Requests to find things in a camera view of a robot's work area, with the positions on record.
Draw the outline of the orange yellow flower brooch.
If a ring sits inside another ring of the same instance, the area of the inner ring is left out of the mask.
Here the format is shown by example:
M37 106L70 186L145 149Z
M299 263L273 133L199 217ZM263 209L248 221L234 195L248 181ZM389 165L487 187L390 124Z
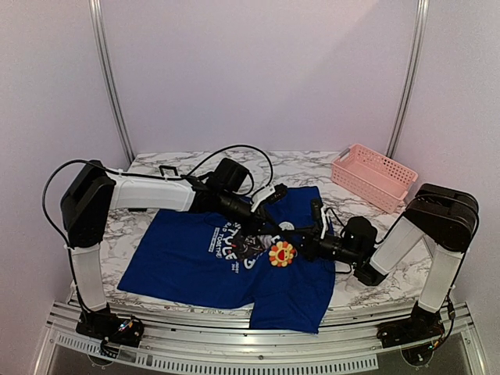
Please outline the orange yellow flower brooch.
M294 262L297 251L287 241L278 241L271 246L268 255L271 266L284 268Z

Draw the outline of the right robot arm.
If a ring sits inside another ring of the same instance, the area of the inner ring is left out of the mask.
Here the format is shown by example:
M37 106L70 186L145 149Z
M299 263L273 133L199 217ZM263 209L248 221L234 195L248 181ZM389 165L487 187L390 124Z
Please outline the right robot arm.
M312 200L311 211L315 224L300 231L299 252L308 260L350 265L354 277L368 287L381 284L414 248L431 245L430 269L403 330L412 341L433 330L479 229L476 198L465 191L423 184L380 240L376 228L362 216L351 218L334 235L327 231L326 210L319 200Z

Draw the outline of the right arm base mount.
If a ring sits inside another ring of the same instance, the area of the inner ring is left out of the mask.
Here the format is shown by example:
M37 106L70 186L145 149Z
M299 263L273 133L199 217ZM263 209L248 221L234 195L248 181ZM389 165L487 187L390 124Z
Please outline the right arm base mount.
M390 348L441 336L444 330L440 313L417 313L405 319L379 324L377 339L383 348Z

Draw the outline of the blue printed t-shirt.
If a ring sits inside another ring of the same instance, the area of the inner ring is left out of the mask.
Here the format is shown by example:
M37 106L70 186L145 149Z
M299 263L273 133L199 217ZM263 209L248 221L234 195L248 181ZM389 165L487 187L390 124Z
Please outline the blue printed t-shirt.
M217 213L160 210L117 288L216 309L252 305L252 329L317 334L334 291L334 263L297 252L291 265L271 266L268 253L278 241L300 242L244 237L240 224Z

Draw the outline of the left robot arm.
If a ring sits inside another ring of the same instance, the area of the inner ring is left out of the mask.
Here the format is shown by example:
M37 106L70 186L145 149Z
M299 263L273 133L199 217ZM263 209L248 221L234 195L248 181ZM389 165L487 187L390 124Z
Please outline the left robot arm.
M105 168L100 161L83 161L83 169L63 195L60 207L66 248L77 299L87 328L100 339L116 333L116 322L106 313L100 244L109 212L115 209L165 209L186 213L219 213L257 234L266 224L264 204L278 192L272 183L250 199L239 195L248 169L225 158L214 171L169 177L124 173Z

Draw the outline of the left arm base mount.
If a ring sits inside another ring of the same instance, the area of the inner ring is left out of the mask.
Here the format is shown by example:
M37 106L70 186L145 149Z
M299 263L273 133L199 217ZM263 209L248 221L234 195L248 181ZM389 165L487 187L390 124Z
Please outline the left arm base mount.
M111 312L83 312L77 323L78 334L98 339L105 344L125 345L137 348L145 325L135 316L119 317Z

